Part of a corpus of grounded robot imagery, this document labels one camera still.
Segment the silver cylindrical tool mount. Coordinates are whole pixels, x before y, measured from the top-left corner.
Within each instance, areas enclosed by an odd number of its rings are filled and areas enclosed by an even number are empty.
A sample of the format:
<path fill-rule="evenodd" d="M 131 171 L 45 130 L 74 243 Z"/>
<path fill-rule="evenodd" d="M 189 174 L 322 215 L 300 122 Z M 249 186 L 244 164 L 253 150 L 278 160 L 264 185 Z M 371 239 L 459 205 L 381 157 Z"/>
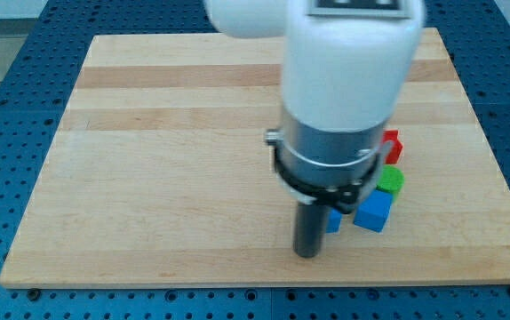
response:
<path fill-rule="evenodd" d="M 374 191 L 394 143 L 383 141 L 384 125 L 332 132 L 303 124 L 283 109 L 280 126 L 265 132 L 278 179 L 297 201 L 297 211 L 344 214 Z"/>

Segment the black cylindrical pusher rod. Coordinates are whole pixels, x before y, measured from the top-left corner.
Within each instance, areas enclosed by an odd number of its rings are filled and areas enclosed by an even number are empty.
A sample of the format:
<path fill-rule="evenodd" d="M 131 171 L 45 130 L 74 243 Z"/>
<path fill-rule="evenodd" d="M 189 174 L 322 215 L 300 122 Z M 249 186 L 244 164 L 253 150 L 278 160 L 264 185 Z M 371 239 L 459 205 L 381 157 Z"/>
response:
<path fill-rule="evenodd" d="M 293 250 L 302 258 L 313 258 L 322 249 L 330 208 L 322 204 L 297 203 Z"/>

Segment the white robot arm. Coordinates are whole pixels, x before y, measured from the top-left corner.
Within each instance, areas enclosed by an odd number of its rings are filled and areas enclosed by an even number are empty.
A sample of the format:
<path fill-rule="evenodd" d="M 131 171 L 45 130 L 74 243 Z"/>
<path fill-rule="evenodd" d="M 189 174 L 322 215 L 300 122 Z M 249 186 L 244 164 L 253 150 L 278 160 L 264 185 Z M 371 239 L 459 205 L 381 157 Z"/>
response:
<path fill-rule="evenodd" d="M 404 1 L 205 0 L 212 26 L 234 38 L 284 41 L 280 123 L 265 135 L 297 200 L 293 250 L 322 249 L 331 211 L 371 194 L 392 143 L 383 133 L 418 48 L 426 9 Z"/>

